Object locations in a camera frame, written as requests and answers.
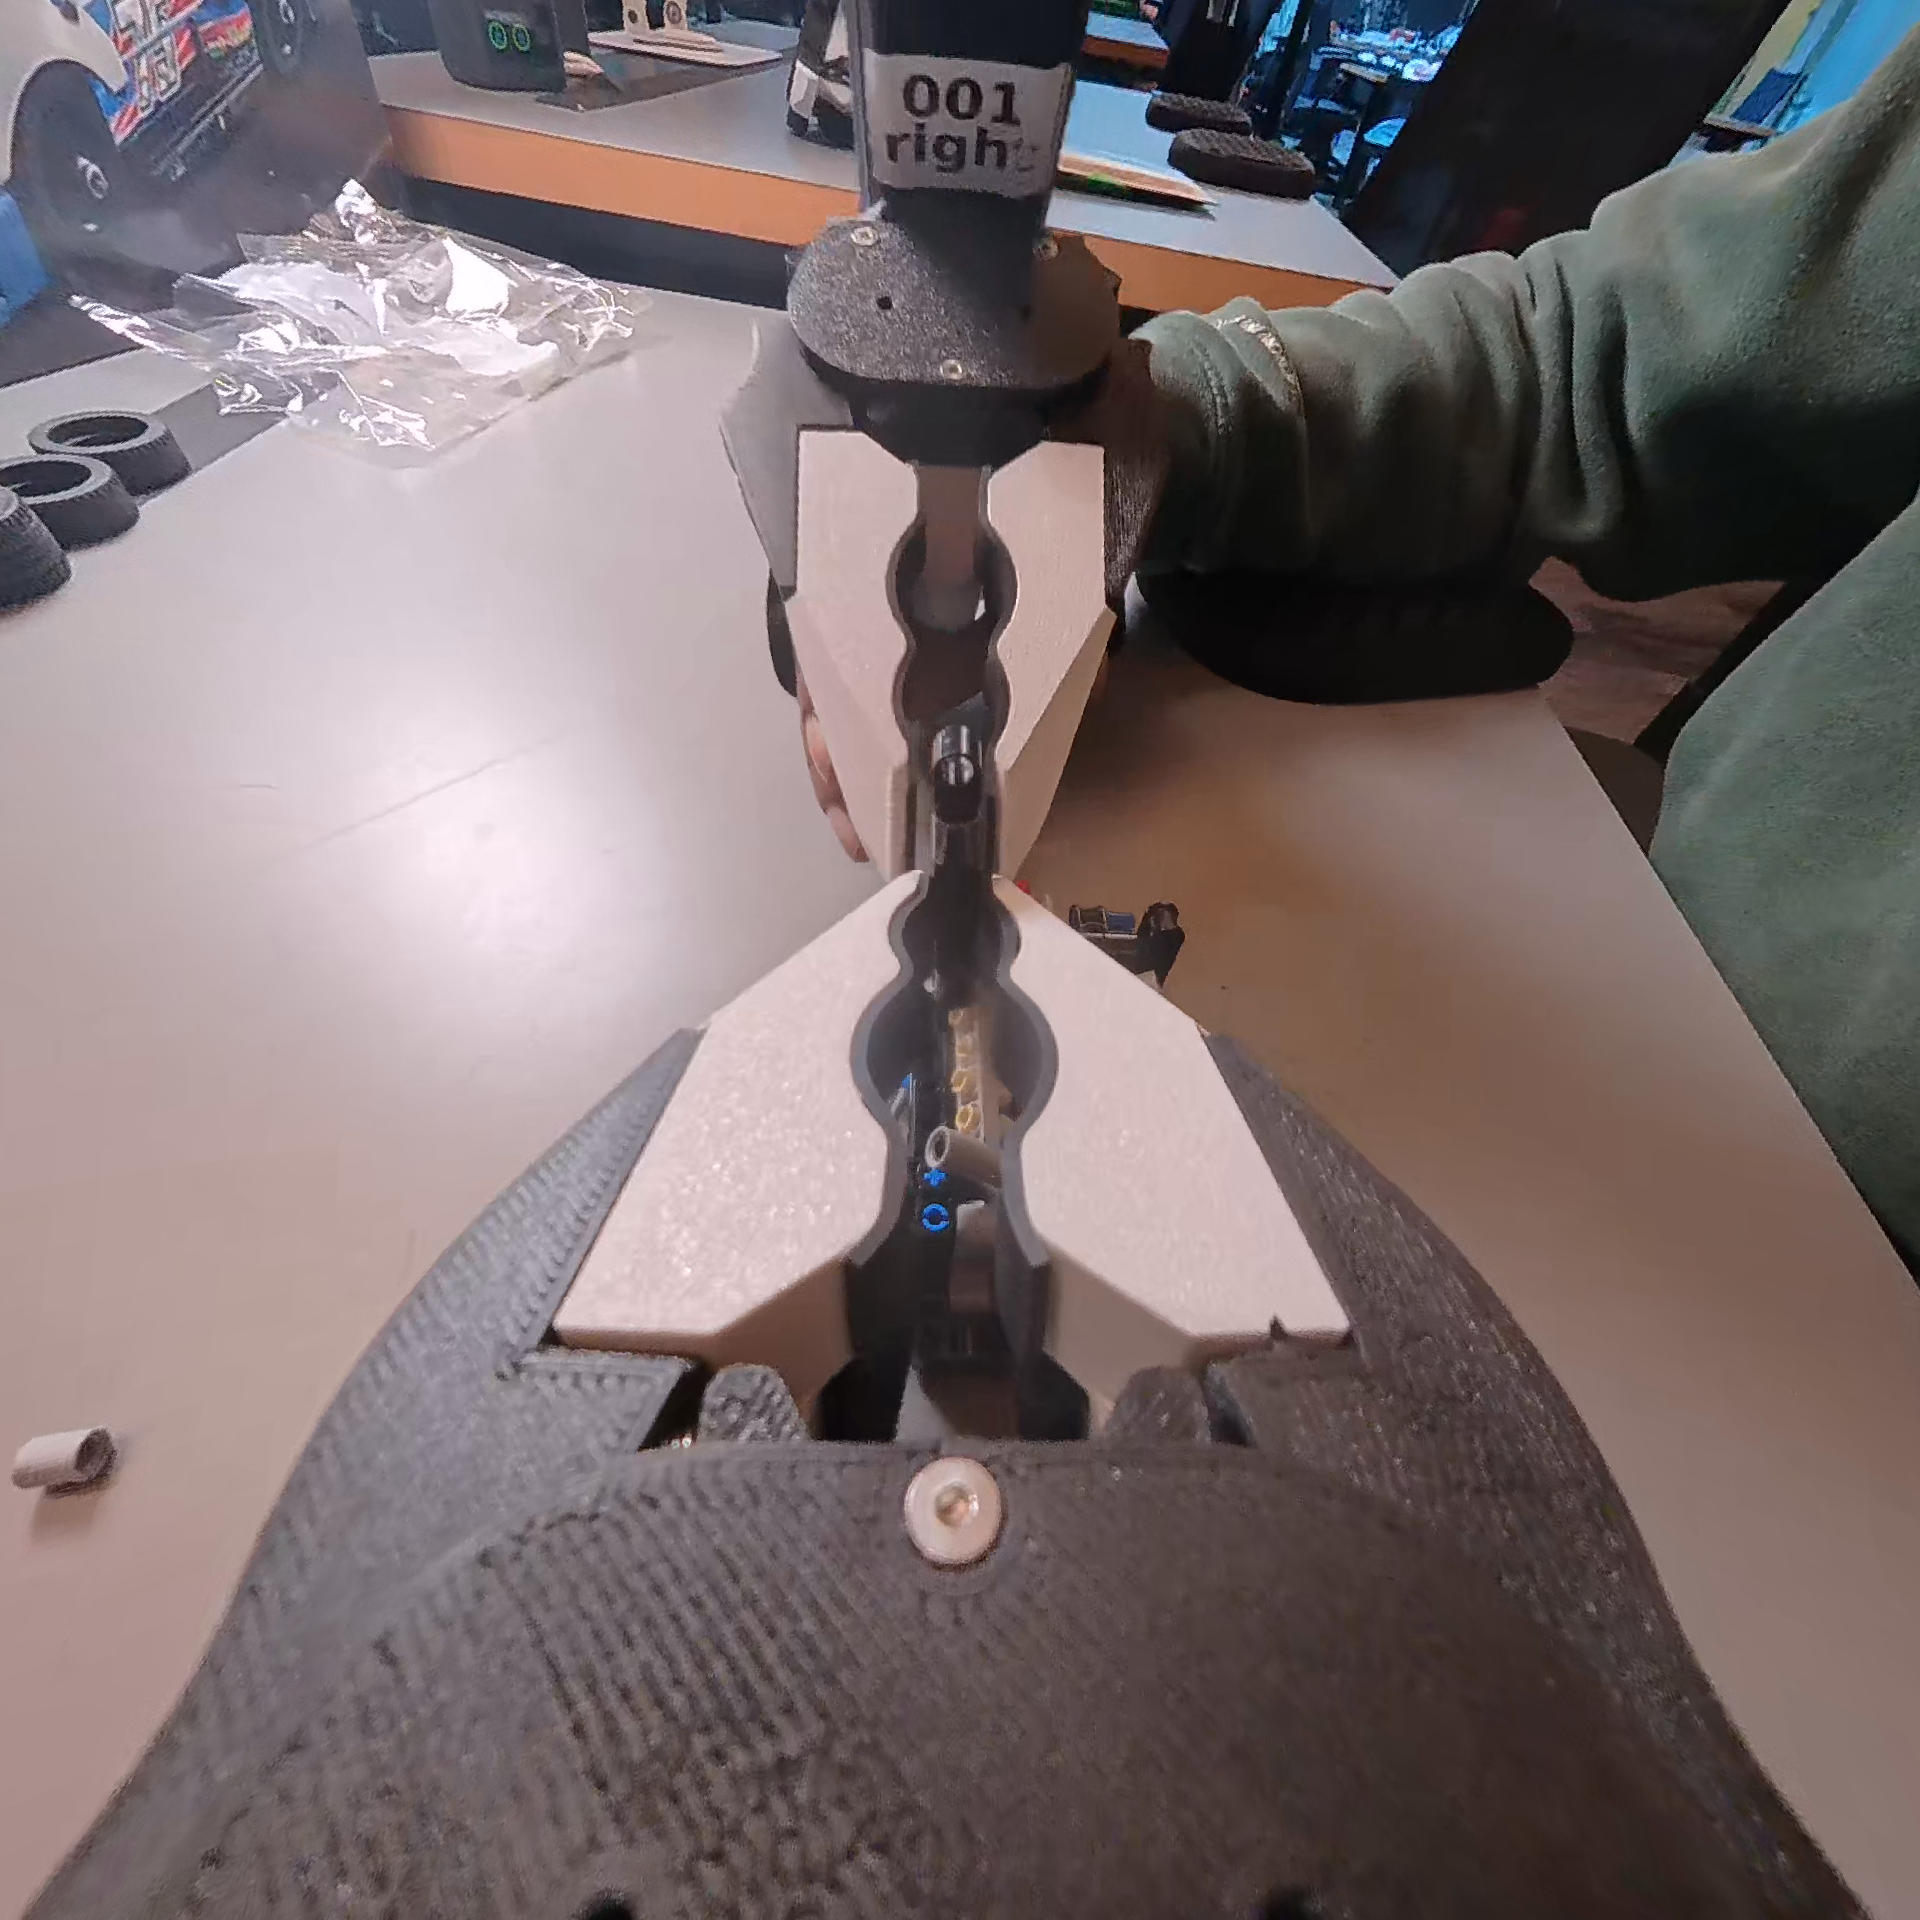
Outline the lego set box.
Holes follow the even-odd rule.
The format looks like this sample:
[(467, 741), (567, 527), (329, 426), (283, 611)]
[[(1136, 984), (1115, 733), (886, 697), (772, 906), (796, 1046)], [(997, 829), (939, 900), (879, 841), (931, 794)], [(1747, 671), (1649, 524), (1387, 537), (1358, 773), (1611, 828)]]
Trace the lego set box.
[(302, 229), (388, 148), (348, 6), (5, 3), (5, 254), (148, 298)]

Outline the pale tablet stand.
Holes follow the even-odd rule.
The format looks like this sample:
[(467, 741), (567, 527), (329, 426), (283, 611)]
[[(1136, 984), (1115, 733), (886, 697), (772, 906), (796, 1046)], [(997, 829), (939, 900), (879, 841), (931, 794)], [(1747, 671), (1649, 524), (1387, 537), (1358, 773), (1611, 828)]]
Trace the pale tablet stand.
[(648, 102), (791, 61), (792, 33), (739, 36), (694, 26), (684, 6), (552, 6), (561, 77), (533, 89), (548, 106), (596, 111)]

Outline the black white headset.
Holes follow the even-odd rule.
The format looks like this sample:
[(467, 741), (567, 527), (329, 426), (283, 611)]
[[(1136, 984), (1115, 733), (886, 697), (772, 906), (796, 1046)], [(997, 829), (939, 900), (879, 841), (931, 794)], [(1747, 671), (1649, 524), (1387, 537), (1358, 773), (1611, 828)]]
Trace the black white headset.
[(853, 146), (852, 36), (844, 3), (803, 3), (788, 65), (784, 126), (835, 150)]

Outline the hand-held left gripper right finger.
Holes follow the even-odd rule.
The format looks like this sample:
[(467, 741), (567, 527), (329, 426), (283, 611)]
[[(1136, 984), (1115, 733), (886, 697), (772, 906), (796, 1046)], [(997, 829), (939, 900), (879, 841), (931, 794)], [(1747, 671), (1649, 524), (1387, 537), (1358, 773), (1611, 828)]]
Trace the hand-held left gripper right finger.
[(1318, 1254), (1209, 1033), (1013, 880), (1013, 1003), (1045, 1025), (1013, 1138), (1042, 1267), (1042, 1354), (1102, 1426), (1141, 1369), (1201, 1378), (1274, 1339), (1349, 1339)]

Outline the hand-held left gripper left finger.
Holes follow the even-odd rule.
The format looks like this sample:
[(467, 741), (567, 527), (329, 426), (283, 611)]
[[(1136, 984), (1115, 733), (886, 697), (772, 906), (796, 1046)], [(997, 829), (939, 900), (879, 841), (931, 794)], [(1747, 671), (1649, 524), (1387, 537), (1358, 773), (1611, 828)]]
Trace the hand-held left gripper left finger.
[(698, 1033), (550, 1325), (558, 1347), (780, 1376), (807, 1427), (853, 1357), (845, 1274), (898, 1153), (856, 1086), (853, 1040), (898, 984), (902, 874)]

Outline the lego car chassis assembly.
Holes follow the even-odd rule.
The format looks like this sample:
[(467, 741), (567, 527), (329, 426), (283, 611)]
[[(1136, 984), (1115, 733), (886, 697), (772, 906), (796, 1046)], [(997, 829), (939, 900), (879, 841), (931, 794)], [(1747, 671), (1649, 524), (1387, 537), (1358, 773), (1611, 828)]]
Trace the lego car chassis assembly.
[(923, 992), (939, 1024), (894, 1094), (894, 1116), (911, 1146), (903, 1227), (923, 1261), (916, 1360), (936, 1373), (984, 1378), (1008, 1357), (993, 1304), (997, 1188), (960, 1173), (956, 1151), (939, 1163), (932, 1134), (950, 1130), (997, 1148), (1020, 1097), (991, 1075), (991, 1016), (940, 987), (936, 972), (924, 976)]

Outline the clear plastic bag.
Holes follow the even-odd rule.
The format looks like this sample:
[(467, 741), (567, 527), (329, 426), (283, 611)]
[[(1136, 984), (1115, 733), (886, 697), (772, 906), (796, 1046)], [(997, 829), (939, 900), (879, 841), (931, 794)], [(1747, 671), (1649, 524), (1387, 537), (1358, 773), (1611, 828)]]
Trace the clear plastic bag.
[(414, 221), (347, 183), (295, 232), (138, 311), (74, 291), (97, 332), (200, 372), (220, 417), (295, 424), (414, 466), (648, 339), (644, 291)]

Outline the neighbouring table with orange edge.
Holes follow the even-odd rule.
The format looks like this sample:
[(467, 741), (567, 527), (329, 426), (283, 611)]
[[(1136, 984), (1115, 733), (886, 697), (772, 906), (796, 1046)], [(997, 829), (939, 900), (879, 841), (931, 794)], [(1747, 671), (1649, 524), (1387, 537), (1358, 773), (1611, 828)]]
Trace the neighbouring table with orange edge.
[[(849, 152), (784, 126), (784, 65), (571, 109), (458, 84), (436, 52), (373, 57), (392, 155), (425, 221), (593, 271), (774, 303), (783, 257), (852, 213)], [(1136, 311), (1206, 311), (1383, 291), (1386, 266), (1317, 200), (1215, 188), (1206, 207), (1058, 186), (1046, 227), (1079, 232)]]

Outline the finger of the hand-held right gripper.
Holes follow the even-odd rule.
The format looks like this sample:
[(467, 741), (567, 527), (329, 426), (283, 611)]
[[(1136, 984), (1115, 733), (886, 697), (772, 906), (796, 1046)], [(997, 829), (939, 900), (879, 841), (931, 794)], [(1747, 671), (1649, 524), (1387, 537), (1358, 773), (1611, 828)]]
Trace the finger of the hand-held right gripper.
[(961, 472), (852, 431), (799, 441), (788, 638), (803, 765), (835, 841), (914, 865), (924, 734), (961, 701)]
[(1014, 877), (1055, 802), (1115, 613), (1098, 446), (1032, 446), (979, 484), (991, 867)]

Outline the person's right forearm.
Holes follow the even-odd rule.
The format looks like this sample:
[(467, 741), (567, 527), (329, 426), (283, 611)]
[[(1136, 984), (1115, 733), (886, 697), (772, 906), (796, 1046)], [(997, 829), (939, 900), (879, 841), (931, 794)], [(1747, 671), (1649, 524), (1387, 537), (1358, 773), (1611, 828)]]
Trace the person's right forearm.
[(1914, 584), (1914, 33), (1767, 150), (1324, 307), (1145, 328), (1139, 580), (1354, 584), (1562, 558), (1612, 598), (1878, 561)]

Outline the black device green display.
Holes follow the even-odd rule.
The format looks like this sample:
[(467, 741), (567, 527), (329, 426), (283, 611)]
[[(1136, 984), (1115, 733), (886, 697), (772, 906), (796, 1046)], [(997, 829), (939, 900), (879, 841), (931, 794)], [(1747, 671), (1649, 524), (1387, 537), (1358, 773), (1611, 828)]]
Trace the black device green display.
[(444, 70), (489, 92), (565, 88), (567, 26), (555, 3), (425, 3)]

